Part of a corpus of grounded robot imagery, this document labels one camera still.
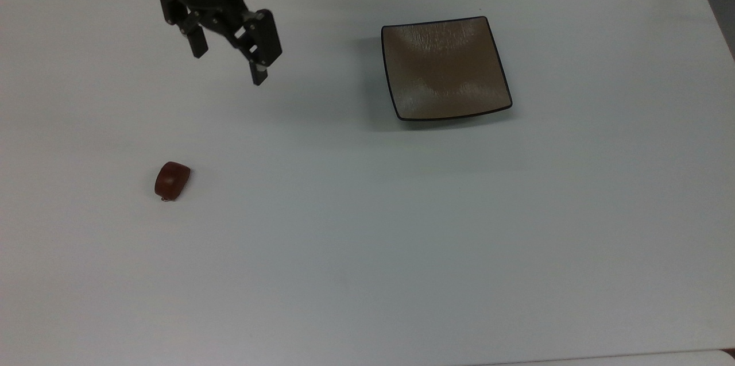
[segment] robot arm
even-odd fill
[[[256,85],[268,77],[267,67],[281,55],[276,24],[268,10],[250,11],[242,0],[161,0],[161,7],[166,22],[178,26],[189,39],[194,57],[209,49],[202,27],[220,34],[247,59]]]

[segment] square plate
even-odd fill
[[[472,117],[513,105],[486,17],[384,26],[381,39],[400,120]]]

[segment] brown plate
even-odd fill
[[[486,17],[384,26],[381,38],[400,120],[471,117],[513,105]]]

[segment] white table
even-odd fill
[[[706,0],[0,0],[0,364],[440,366],[735,346],[735,63]],[[383,25],[485,15],[514,106],[396,120]],[[158,169],[194,169],[181,198]]]

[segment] red object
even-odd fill
[[[174,201],[184,190],[191,169],[176,162],[167,162],[158,172],[154,191],[162,201]]]

